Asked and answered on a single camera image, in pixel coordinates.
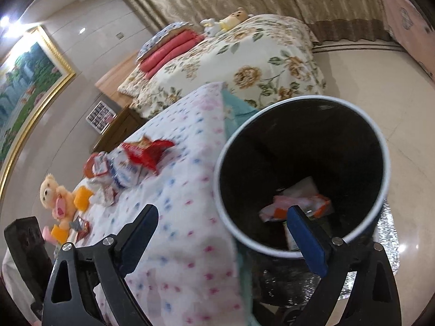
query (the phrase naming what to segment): yellow sponge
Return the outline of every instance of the yellow sponge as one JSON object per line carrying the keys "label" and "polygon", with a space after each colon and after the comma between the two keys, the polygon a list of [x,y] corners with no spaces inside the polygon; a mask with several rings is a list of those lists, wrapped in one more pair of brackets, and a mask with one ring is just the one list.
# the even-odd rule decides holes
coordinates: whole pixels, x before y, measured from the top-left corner
{"label": "yellow sponge", "polygon": [[70,234],[69,230],[60,229],[56,224],[51,230],[51,236],[55,238],[60,245],[63,245],[67,242],[68,236]]}
{"label": "yellow sponge", "polygon": [[76,191],[76,197],[74,199],[75,207],[82,212],[85,212],[89,207],[89,198],[94,193],[85,186],[80,186]]}

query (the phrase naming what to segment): photo frame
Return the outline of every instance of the photo frame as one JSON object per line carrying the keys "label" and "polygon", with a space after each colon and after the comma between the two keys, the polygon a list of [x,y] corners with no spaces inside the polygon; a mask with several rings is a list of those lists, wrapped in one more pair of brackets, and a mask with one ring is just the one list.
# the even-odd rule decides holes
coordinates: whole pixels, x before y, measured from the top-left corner
{"label": "photo frame", "polygon": [[0,65],[0,210],[9,175],[38,120],[75,72],[41,26],[27,31]]}

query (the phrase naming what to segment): wooden drawer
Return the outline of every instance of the wooden drawer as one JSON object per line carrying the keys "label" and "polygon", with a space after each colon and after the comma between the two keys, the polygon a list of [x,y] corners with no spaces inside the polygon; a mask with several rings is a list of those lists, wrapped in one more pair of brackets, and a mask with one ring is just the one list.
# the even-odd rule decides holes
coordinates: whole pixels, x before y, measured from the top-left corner
{"label": "wooden drawer", "polygon": [[145,119],[126,106],[101,135],[94,152],[111,152],[145,123]]}

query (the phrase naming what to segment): teal cloth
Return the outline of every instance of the teal cloth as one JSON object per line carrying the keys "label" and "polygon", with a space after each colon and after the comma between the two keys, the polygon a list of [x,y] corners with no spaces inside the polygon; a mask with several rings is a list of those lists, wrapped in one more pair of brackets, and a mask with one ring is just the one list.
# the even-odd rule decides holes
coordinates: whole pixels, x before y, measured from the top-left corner
{"label": "teal cloth", "polygon": [[251,116],[258,112],[245,101],[232,95],[226,89],[222,90],[223,111],[225,113],[225,134],[227,139]]}
{"label": "teal cloth", "polygon": [[[225,113],[225,134],[227,140],[251,116],[258,112],[240,98],[232,95],[228,90],[222,90]],[[237,262],[239,267],[240,294],[245,307],[245,320],[247,326],[261,326],[252,314],[252,271],[248,263],[244,246],[238,246]]]}

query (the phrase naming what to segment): white stuffed toy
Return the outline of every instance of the white stuffed toy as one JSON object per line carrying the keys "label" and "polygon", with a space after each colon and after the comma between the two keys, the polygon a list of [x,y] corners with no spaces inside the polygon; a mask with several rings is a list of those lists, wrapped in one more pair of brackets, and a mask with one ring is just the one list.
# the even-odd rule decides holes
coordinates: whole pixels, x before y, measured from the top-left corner
{"label": "white stuffed toy", "polygon": [[248,14],[242,7],[239,7],[236,12],[231,13],[228,17],[221,19],[219,22],[216,22],[214,18],[209,18],[202,20],[200,24],[205,27],[204,33],[210,38],[224,34],[247,19]]}
{"label": "white stuffed toy", "polygon": [[204,19],[200,24],[204,27],[204,33],[207,35],[207,38],[217,37],[225,33],[220,23],[216,22],[214,18]]}

